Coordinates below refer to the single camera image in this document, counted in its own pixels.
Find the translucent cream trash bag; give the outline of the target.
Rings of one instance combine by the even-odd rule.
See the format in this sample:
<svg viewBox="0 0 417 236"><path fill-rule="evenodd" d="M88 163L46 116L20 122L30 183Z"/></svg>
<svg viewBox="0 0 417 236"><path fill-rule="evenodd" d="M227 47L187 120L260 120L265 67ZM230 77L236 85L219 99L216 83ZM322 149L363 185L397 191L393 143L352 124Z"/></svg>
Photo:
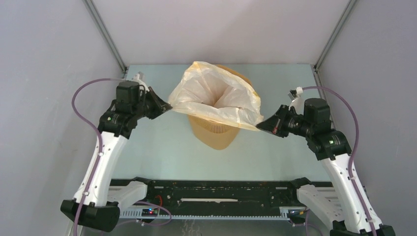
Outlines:
<svg viewBox="0 0 417 236"><path fill-rule="evenodd" d="M204 61L193 62L169 95L173 111L256 131L261 98L240 76Z"/></svg>

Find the small circuit board with leds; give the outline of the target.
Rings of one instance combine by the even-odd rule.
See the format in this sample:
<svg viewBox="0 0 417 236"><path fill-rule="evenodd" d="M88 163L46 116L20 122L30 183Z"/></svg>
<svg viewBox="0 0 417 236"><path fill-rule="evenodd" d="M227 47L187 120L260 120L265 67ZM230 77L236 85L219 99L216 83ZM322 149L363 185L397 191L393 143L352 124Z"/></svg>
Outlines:
<svg viewBox="0 0 417 236"><path fill-rule="evenodd" d="M156 217L158 215L158 211L150 209L150 208L146 208L146 209L142 209L142 213L141 216L142 217Z"/></svg>

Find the aluminium corner frame post right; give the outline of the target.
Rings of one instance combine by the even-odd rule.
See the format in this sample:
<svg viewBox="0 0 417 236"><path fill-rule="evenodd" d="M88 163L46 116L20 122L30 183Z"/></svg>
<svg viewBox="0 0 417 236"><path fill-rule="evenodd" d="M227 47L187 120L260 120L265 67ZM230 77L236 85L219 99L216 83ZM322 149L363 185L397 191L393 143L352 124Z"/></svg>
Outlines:
<svg viewBox="0 0 417 236"><path fill-rule="evenodd" d="M338 36L342 32L346 22L348 21L349 17L351 16L354 8L356 7L358 0L349 0L346 7L344 8L340 18L338 19L328 41L326 42L323 50L321 51L316 63L314 64L314 69L318 72L323 65L328 53L332 49L334 43L336 42Z"/></svg>

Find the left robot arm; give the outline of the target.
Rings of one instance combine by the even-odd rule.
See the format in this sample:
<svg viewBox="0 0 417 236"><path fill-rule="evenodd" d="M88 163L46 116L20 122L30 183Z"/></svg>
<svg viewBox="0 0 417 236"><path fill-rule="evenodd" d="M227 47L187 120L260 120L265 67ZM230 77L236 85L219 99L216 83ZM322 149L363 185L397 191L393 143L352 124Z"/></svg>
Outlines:
<svg viewBox="0 0 417 236"><path fill-rule="evenodd" d="M85 87L101 82L96 79L79 87L71 100L74 113L96 134L94 152L80 187L71 200L64 200L60 210L73 221L72 234L84 226L102 232L111 232L120 214L140 201L149 205L155 200L155 191L139 180L132 180L119 190L110 190L115 166L129 141L138 120L159 117L172 107L163 101L142 79L118 80L116 98L94 125L82 116L75 106L77 95Z"/></svg>

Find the yellow plastic trash bin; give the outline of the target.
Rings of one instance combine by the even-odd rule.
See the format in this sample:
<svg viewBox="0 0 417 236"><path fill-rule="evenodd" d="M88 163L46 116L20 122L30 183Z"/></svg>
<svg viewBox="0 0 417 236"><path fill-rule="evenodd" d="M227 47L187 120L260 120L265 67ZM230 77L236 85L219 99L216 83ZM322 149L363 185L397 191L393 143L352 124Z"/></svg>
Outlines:
<svg viewBox="0 0 417 236"><path fill-rule="evenodd" d="M251 82L246 77L236 71L219 64L217 66L231 72L232 74L240 76L251 85ZM196 138L213 149L225 149L230 145L240 131L240 128L215 123L202 118L190 115L188 115L188 118Z"/></svg>

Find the aluminium corner frame post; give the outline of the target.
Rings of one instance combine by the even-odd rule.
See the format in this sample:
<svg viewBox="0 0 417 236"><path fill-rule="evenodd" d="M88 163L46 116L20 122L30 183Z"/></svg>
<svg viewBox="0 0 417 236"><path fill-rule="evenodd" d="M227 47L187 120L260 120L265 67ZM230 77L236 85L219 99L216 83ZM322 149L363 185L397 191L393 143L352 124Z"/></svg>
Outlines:
<svg viewBox="0 0 417 236"><path fill-rule="evenodd" d="M346 22L348 21L349 17L351 16L354 8L356 7L358 0L349 0L346 7L344 8L340 18L338 19L328 41L326 42L323 50L321 51L316 63L314 64L314 69L318 72L323 65L328 53L332 49L334 43L336 42L338 36L342 32Z"/></svg>
<svg viewBox="0 0 417 236"><path fill-rule="evenodd" d="M116 60L122 75L125 76L127 74L128 67L126 63L123 61L121 54L116 46L116 43L114 42L109 30L107 29L106 24L103 18L101 17L96 4L93 0L82 0L82 2L85 5L87 11L89 12L100 34L102 35L102 38L106 43L107 47L109 48L110 52L112 53L112 56Z"/></svg>

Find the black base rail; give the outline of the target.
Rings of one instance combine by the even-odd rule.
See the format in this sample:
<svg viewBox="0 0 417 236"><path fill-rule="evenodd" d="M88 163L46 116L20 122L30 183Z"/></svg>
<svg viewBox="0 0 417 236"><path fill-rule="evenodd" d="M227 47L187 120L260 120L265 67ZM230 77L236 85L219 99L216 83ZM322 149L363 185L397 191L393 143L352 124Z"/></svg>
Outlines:
<svg viewBox="0 0 417 236"><path fill-rule="evenodd" d="M309 208L296 195L297 187L307 183L340 207L330 182L311 182L305 177L291 181L152 180L142 177L136 180L145 183L148 189L145 198L131 207L162 211L170 217L172 214L205 213L272 215L280 208L298 207L307 210Z"/></svg>

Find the aluminium corner frame post left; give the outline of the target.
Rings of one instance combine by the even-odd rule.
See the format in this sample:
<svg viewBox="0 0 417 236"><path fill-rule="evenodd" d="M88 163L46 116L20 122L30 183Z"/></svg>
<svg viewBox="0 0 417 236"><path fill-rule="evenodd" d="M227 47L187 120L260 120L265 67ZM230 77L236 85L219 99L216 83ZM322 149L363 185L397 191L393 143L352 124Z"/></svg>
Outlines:
<svg viewBox="0 0 417 236"><path fill-rule="evenodd" d="M89 12L100 34L102 35L102 38L106 43L107 47L109 48L110 52L112 53L112 56L116 60L122 75L125 76L127 74L128 67L126 63L123 61L121 54L116 46L116 43L114 42L109 30L107 29L106 24L103 18L101 17L96 4L93 0L82 0L82 2L85 5L87 11Z"/></svg>

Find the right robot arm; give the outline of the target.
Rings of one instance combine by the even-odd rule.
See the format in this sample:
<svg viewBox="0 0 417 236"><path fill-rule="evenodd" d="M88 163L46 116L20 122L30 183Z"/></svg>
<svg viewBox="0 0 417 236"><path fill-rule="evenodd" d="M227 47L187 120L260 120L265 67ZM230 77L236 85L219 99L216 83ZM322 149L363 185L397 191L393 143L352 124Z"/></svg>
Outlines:
<svg viewBox="0 0 417 236"><path fill-rule="evenodd" d="M346 136L331 127L330 107L325 100L305 100L302 115L293 107L282 105L256 127L281 138L289 134L304 137L328 174L340 207L309 183L288 189L288 203L307 206L327 226L331 236L395 235L393 227L382 223L367 199L354 165L349 162L353 156L351 147Z"/></svg>

